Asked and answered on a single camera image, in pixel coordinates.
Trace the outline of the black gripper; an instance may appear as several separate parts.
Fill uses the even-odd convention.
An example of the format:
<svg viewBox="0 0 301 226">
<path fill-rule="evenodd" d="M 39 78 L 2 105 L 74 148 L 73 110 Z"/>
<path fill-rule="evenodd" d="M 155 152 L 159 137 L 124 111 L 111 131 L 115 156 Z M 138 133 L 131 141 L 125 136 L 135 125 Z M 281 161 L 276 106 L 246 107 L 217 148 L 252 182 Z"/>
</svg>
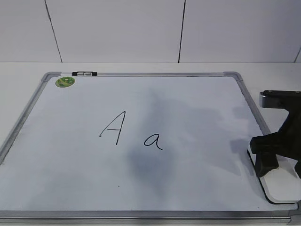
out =
<svg viewBox="0 0 301 226">
<path fill-rule="evenodd" d="M 301 93 L 299 91 L 265 90 L 260 92 L 260 106 L 285 109 L 288 116 L 275 133 L 253 137 L 249 143 L 256 155 L 254 169 L 261 178 L 279 167 L 277 156 L 298 160 L 294 170 L 301 178 Z"/>
</svg>

